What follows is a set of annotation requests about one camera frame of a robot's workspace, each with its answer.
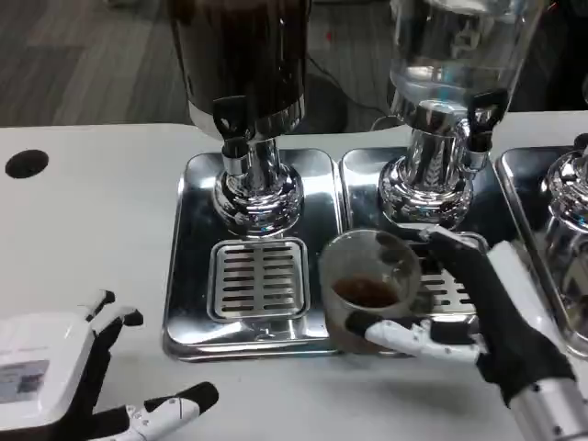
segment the coffee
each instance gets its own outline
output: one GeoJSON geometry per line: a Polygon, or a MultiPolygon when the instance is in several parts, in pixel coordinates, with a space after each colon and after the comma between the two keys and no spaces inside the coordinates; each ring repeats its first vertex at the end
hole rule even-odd
{"type": "Polygon", "coordinates": [[[199,110],[245,95],[254,117],[304,90],[309,0],[168,0],[187,94],[199,110]]]}
{"type": "Polygon", "coordinates": [[[390,285],[367,277],[340,278],[332,288],[342,299],[364,308],[385,308],[399,301],[390,285]]]}

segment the coffee dispenser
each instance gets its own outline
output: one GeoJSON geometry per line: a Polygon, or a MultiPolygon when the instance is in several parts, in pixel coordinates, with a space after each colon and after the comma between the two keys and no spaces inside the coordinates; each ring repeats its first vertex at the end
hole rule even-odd
{"type": "Polygon", "coordinates": [[[187,360],[331,353],[317,259],[344,228],[336,165],[319,150],[278,149],[304,116],[309,4],[169,5],[192,119],[222,141],[180,182],[165,350],[187,360]]]}

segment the black tap handle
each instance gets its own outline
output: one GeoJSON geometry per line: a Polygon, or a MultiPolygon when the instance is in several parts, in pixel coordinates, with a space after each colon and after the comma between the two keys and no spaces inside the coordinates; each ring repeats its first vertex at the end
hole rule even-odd
{"type": "Polygon", "coordinates": [[[485,153],[491,149],[492,129],[504,118],[507,107],[508,91],[506,89],[495,89],[469,99],[469,150],[471,152],[485,153]],[[490,116],[484,121],[479,121],[476,116],[479,111],[490,112],[490,116]]]}
{"type": "Polygon", "coordinates": [[[492,131],[494,126],[504,118],[507,107],[508,91],[503,88],[472,96],[468,104],[468,122],[472,134],[492,131]],[[485,121],[478,121],[476,112],[483,110],[490,110],[490,116],[485,121]]]}
{"type": "Polygon", "coordinates": [[[576,136],[576,139],[573,140],[574,150],[581,150],[583,153],[586,147],[588,147],[588,133],[582,133],[576,136]]]}
{"type": "Polygon", "coordinates": [[[247,97],[226,96],[212,102],[212,118],[224,140],[246,138],[249,127],[247,97]]]}

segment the sticker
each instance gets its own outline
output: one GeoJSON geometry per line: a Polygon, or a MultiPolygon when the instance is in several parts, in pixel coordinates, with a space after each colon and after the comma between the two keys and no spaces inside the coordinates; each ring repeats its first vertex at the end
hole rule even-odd
{"type": "Polygon", "coordinates": [[[34,400],[48,367],[49,360],[0,366],[0,404],[34,400]]]}

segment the metal grate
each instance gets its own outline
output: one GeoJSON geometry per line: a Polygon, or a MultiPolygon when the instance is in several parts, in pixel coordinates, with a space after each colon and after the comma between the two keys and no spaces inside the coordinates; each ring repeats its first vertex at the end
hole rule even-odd
{"type": "Polygon", "coordinates": [[[442,268],[429,251],[420,244],[413,244],[413,250],[419,256],[423,271],[419,295],[431,299],[424,309],[429,314],[475,314],[476,309],[469,299],[468,292],[448,271],[442,268]]]}
{"type": "Polygon", "coordinates": [[[306,246],[298,239],[219,243],[210,269],[212,318],[285,319],[309,306],[306,246]]]}

